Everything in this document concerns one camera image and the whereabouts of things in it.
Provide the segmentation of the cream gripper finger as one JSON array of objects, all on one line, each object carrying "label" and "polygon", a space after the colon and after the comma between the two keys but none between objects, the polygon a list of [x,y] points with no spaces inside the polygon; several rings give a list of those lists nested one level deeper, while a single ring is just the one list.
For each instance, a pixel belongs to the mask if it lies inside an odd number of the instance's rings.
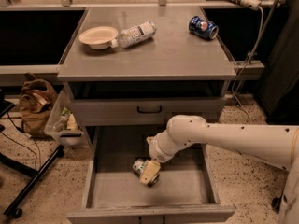
[{"label": "cream gripper finger", "polygon": [[161,164],[159,162],[146,160],[143,164],[142,172],[139,177],[140,182],[144,185],[154,183],[158,178],[160,169]]}]

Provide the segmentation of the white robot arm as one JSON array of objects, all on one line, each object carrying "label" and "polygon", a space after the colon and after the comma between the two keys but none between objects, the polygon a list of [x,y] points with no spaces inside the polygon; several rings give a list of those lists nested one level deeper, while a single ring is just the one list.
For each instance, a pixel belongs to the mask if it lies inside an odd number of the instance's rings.
[{"label": "white robot arm", "polygon": [[160,165],[194,144],[240,153],[289,172],[282,193],[278,224],[299,224],[299,127],[208,123],[199,116],[176,115],[166,129],[147,139],[150,159],[140,175],[148,184]]}]

